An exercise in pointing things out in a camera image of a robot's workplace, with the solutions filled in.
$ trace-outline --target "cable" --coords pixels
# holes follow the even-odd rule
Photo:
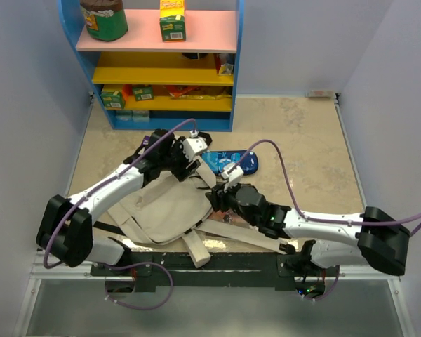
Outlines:
[[[279,149],[278,145],[274,141],[269,140],[269,139],[261,139],[261,140],[258,140],[257,142],[255,142],[254,144],[252,144],[245,151],[243,156],[241,156],[239,161],[233,167],[231,167],[231,169],[228,171],[228,173],[231,173],[238,165],[240,165],[240,163],[245,159],[245,157],[250,153],[250,151],[253,151],[254,147],[258,146],[260,143],[270,143],[276,149],[276,151],[279,155],[279,160],[281,161],[283,176],[286,179],[288,193],[290,194],[290,197],[292,199],[293,206],[295,207],[297,213],[306,220],[314,221],[316,223],[328,223],[328,224],[332,224],[332,225],[355,225],[355,226],[367,225],[367,226],[377,226],[377,227],[379,227],[379,226],[397,226],[397,225],[402,225],[404,223],[411,223],[412,221],[421,219],[421,213],[418,213],[414,216],[411,216],[409,218],[405,218],[405,219],[402,219],[402,220],[383,221],[383,222],[379,222],[379,223],[375,223],[375,222],[371,222],[371,221],[361,222],[361,221],[346,221],[346,220],[329,220],[329,219],[320,219],[320,218],[313,218],[313,217],[310,217],[310,216],[306,216],[304,214],[304,212],[302,212],[300,207],[298,206],[298,202],[296,201],[295,194],[293,193],[292,187],[290,185],[290,181],[288,179],[287,169],[286,169],[286,165],[283,161],[281,150]],[[410,235],[413,236],[420,229],[421,229],[421,223],[411,232]]]
[[[323,295],[321,295],[317,298],[308,298],[308,297],[304,297],[304,298],[307,299],[307,300],[311,300],[312,302],[318,302],[319,300],[323,300],[324,298],[328,297],[330,295],[330,293],[332,293],[334,291],[335,286],[337,286],[338,279],[340,278],[340,266],[338,265],[335,268],[337,270],[337,275],[335,276],[334,282],[330,286],[329,290],[327,290],[327,292],[325,292]]]
[[[149,307],[140,307],[138,305],[127,304],[127,303],[121,302],[120,300],[116,300],[115,298],[112,298],[111,295],[109,294],[109,291],[107,290],[106,285],[105,285],[105,293],[106,293],[105,300],[110,298],[112,302],[118,305],[121,305],[126,308],[130,308],[130,309],[136,309],[136,310],[154,310],[166,304],[168,299],[171,297],[171,294],[173,293],[173,278],[171,277],[170,272],[164,266],[155,262],[139,262],[139,263],[134,263],[133,265],[126,265],[125,267],[115,267],[113,265],[108,265],[106,263],[104,264],[105,267],[108,267],[109,269],[113,269],[113,270],[131,269],[131,268],[139,267],[141,265],[153,265],[154,267],[158,267],[159,269],[161,269],[163,272],[167,274],[168,281],[170,281],[170,288],[168,290],[167,296],[161,302],[157,303],[156,305],[151,305]]]
[[[196,120],[193,119],[193,118],[186,119],[182,123],[179,123],[177,126],[175,126],[174,128],[172,128],[170,131],[168,131],[165,135],[163,135],[162,137],[160,137],[156,142],[154,142],[154,144],[152,146],[148,147],[136,160],[134,160],[122,172],[120,172],[119,176],[122,176],[123,174],[125,174],[126,172],[128,172],[139,161],[141,161],[147,154],[149,154],[157,145],[159,145],[164,139],[166,139],[173,132],[175,132],[176,130],[178,130],[179,128],[183,127],[185,124],[188,124],[188,123],[193,123],[194,124],[193,131],[196,132]],[[109,183],[113,182],[114,180],[116,180],[118,178],[119,178],[118,176],[109,177],[108,179],[102,181],[100,184],[98,184],[97,186],[95,186],[94,188],[92,188],[90,191],[87,191],[87,193],[82,198],[80,198],[80,200],[75,205],[73,205],[73,207],[68,212],[66,212],[66,214],[62,217],[61,221],[58,223],[58,226],[55,228],[55,230],[53,231],[50,239],[48,240],[47,247],[45,248],[45,253],[44,253],[44,267],[46,269],[54,268],[57,265],[60,265],[62,263],[61,261],[59,261],[57,263],[54,263],[54,264],[50,265],[50,264],[48,264],[48,256],[50,255],[50,251],[51,251],[51,247],[53,246],[53,242],[55,241],[57,235],[61,231],[61,228],[65,224],[65,222],[67,220],[69,220],[70,217],[72,216],[72,214],[76,211],[76,209],[82,203],[84,203],[89,197],[91,197],[95,192],[97,192],[98,190],[101,190],[104,186],[108,185]]]

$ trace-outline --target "white label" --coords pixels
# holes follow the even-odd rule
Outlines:
[[[170,38],[172,40],[182,39],[182,33],[170,33]]]

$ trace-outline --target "pink shelf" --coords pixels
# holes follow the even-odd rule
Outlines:
[[[186,11],[185,42],[162,42],[159,10],[127,9],[128,32],[116,41],[93,39],[86,28],[79,37],[78,51],[177,51],[236,53],[236,12]]]

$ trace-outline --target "yellow shelf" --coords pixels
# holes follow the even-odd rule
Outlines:
[[[153,100],[136,101],[134,96],[131,96],[126,101],[124,109],[230,112],[231,98],[223,98],[222,100],[173,100],[169,96],[157,96]]]
[[[217,75],[211,54],[189,60],[180,53],[102,52],[92,82],[233,86],[234,75]]]

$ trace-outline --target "green jar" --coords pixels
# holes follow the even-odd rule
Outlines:
[[[123,0],[80,0],[89,34],[97,40],[113,41],[128,31]]]

